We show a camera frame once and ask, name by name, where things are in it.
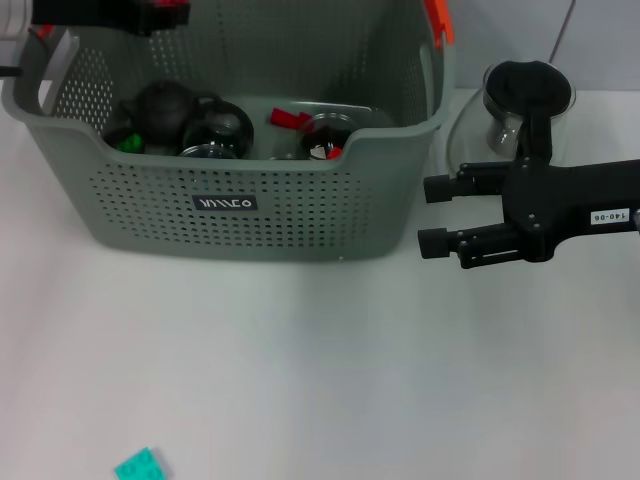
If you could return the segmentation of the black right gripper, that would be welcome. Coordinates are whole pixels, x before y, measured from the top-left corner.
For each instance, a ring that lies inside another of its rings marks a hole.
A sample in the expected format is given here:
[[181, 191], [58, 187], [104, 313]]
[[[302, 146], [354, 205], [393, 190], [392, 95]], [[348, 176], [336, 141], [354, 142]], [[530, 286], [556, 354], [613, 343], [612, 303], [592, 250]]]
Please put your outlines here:
[[462, 164], [454, 177], [423, 180], [427, 203], [501, 196], [505, 223], [420, 230], [423, 259], [455, 255], [463, 269], [550, 260], [565, 240], [637, 230], [640, 160], [555, 167], [533, 161]]

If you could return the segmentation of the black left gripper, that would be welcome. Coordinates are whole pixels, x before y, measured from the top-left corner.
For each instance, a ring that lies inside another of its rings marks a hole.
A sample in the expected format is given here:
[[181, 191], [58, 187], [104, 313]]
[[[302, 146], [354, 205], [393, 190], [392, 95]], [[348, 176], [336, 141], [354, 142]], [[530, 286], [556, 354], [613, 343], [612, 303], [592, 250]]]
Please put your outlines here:
[[127, 19], [129, 0], [32, 0], [34, 25], [105, 27], [149, 36], [189, 22], [190, 4], [136, 4]]

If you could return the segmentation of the dark red long brick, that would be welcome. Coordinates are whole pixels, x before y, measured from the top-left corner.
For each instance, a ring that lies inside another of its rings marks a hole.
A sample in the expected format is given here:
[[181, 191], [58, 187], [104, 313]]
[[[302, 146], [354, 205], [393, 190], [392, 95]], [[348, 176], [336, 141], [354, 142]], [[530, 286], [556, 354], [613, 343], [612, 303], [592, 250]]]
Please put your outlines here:
[[276, 127], [298, 130], [311, 118], [312, 116], [305, 112], [294, 114], [280, 108], [273, 108], [270, 115], [270, 123]]

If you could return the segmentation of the grey perforated storage bin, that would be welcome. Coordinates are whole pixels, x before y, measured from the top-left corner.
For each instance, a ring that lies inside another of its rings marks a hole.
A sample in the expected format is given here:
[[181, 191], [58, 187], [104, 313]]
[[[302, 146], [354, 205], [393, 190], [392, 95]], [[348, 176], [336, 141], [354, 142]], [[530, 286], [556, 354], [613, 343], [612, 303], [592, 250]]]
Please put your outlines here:
[[[379, 257], [405, 228], [446, 114], [455, 47], [436, 48], [420, 0], [328, 3], [346, 14], [329, 32], [304, 25], [306, 8], [324, 10], [312, 0], [191, 0], [188, 25], [149, 36], [32, 26], [14, 40], [23, 75], [5, 79], [2, 101], [105, 245], [220, 260]], [[110, 131], [133, 129], [119, 102], [159, 80], [241, 108], [254, 127], [246, 157], [106, 144]], [[337, 160], [269, 160], [299, 154], [299, 129], [273, 126], [273, 108], [344, 114], [357, 130]]]

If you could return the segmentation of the black clay teapot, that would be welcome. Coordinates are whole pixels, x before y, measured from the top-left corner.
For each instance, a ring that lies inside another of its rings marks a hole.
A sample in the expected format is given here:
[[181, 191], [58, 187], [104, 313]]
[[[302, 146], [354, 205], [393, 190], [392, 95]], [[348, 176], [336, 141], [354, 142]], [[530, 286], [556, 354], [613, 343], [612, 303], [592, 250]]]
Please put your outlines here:
[[172, 80], [149, 83], [133, 99], [119, 102], [120, 111], [146, 142], [177, 146], [182, 142], [187, 123], [198, 108], [220, 97], [207, 91], [197, 92]]

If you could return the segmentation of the glass teapot black lid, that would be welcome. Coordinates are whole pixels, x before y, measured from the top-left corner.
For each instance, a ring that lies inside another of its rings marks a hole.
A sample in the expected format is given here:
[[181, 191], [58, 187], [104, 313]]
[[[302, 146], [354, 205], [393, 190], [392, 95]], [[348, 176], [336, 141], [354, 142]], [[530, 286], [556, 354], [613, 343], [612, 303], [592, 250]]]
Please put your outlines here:
[[464, 164], [514, 159], [525, 115], [548, 113], [553, 165], [564, 163], [569, 112], [576, 93], [570, 80], [542, 61], [507, 60], [490, 66], [483, 85], [466, 102], [449, 132], [448, 171]]

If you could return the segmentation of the teal flat toy plate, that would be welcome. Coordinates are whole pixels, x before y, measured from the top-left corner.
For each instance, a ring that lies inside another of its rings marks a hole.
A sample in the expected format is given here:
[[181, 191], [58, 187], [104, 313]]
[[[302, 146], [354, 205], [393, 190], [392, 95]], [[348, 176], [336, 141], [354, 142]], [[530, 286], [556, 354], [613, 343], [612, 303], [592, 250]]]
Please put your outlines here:
[[114, 468], [116, 480], [171, 480], [172, 474], [157, 448], [145, 447]]

